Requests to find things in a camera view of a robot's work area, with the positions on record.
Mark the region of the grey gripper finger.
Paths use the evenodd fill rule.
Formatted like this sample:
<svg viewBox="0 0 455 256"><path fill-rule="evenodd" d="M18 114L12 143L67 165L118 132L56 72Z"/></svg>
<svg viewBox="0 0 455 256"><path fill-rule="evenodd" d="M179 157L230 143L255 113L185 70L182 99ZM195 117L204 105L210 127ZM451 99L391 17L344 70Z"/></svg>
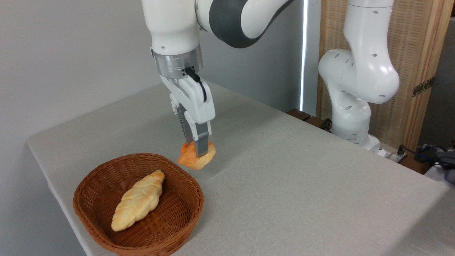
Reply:
<svg viewBox="0 0 455 256"><path fill-rule="evenodd" d="M211 122L199 124L193 120L189 111L184 112L184 135L187 144L193 142L196 157L208 154L209 135L212 134Z"/></svg>
<svg viewBox="0 0 455 256"><path fill-rule="evenodd" d="M186 120L184 113L185 107L177 100L174 94L170 94L171 104L175 115L178 116L182 131L186 140L186 144L190 145L193 141L192 131L189 122Z"/></svg>

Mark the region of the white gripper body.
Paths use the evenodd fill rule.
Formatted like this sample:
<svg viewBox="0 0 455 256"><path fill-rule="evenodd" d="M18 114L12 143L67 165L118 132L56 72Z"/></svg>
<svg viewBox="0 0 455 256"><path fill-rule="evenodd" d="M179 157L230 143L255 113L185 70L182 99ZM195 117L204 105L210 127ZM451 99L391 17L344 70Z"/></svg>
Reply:
<svg viewBox="0 0 455 256"><path fill-rule="evenodd" d="M197 82L188 75L180 79L161 75L161 79L171 94L190 112L194 121L202 124L215 118L213 98L205 81L201 79Z"/></svg>

